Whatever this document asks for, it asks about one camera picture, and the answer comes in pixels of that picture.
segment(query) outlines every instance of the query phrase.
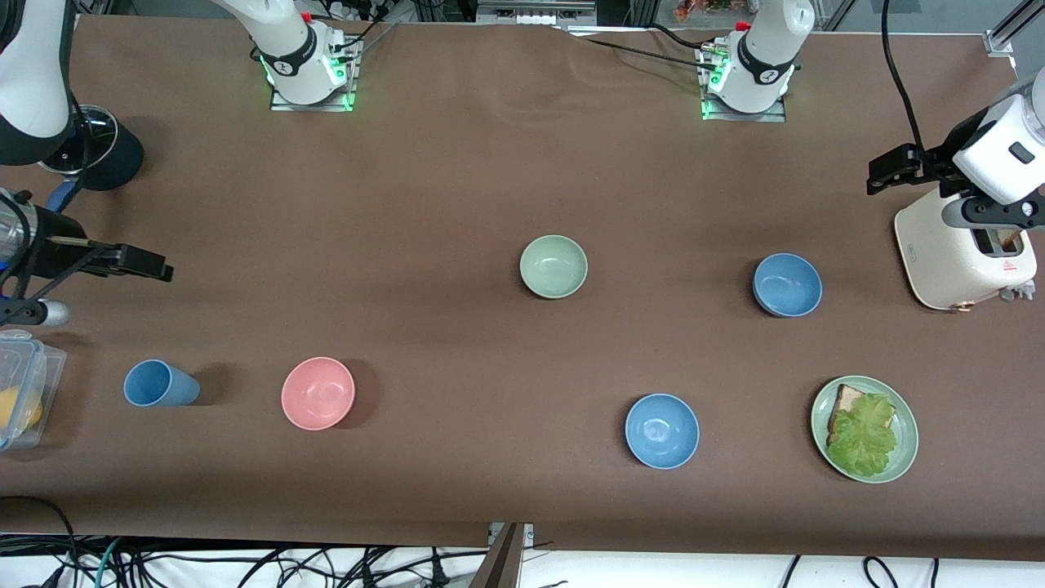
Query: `teal cable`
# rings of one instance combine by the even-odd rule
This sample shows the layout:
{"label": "teal cable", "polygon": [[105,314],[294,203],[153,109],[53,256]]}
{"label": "teal cable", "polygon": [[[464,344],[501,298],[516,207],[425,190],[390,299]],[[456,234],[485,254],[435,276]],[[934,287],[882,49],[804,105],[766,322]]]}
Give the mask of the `teal cable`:
{"label": "teal cable", "polygon": [[101,561],[98,562],[98,575],[94,577],[94,588],[101,588],[101,574],[106,571],[106,565],[109,563],[109,558],[113,555],[113,549],[116,548],[116,544],[120,542],[120,538],[117,537],[106,547],[106,552],[101,555]]}

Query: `toast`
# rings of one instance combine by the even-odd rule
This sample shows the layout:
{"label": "toast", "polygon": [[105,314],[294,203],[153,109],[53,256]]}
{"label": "toast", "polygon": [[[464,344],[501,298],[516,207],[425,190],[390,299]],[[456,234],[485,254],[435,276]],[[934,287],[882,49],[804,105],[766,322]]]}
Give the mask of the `toast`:
{"label": "toast", "polygon": [[[838,441],[838,432],[835,431],[835,416],[838,415],[839,410],[853,410],[853,406],[856,401],[862,399],[864,394],[860,391],[850,386],[847,384],[841,384],[838,386],[838,399],[835,400],[835,408],[831,411],[831,421],[828,422],[828,445],[831,445]],[[892,407],[892,416],[896,417],[897,408]],[[886,427],[892,426],[892,419],[889,419]]]}

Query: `blue bowl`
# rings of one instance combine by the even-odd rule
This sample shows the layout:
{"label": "blue bowl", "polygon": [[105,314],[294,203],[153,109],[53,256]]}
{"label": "blue bowl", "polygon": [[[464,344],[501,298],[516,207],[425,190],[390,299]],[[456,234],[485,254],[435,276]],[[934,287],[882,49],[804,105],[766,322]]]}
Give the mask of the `blue bowl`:
{"label": "blue bowl", "polygon": [[823,297],[823,282],[816,267],[794,253],[773,253],[754,269],[754,300],[769,314],[805,316]]}
{"label": "blue bowl", "polygon": [[624,439],[640,462],[657,470],[673,470],[690,461],[700,443],[697,416],[671,395],[650,395],[631,407]]}

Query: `clear food container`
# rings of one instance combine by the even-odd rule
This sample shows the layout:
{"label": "clear food container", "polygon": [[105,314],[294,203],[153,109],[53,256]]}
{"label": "clear food container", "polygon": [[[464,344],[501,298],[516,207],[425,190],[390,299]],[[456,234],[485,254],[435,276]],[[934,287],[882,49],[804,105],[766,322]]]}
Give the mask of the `clear food container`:
{"label": "clear food container", "polygon": [[0,451],[40,443],[65,359],[25,331],[0,331]]}

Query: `lettuce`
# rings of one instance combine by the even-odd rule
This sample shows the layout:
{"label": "lettuce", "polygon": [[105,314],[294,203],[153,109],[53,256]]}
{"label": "lettuce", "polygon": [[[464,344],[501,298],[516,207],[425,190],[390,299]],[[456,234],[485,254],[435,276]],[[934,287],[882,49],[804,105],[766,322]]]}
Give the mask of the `lettuce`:
{"label": "lettuce", "polygon": [[828,456],[842,470],[857,476],[881,474],[897,447],[897,434],[888,427],[896,410],[885,395],[864,395],[853,410],[835,415],[838,439],[828,446]]}

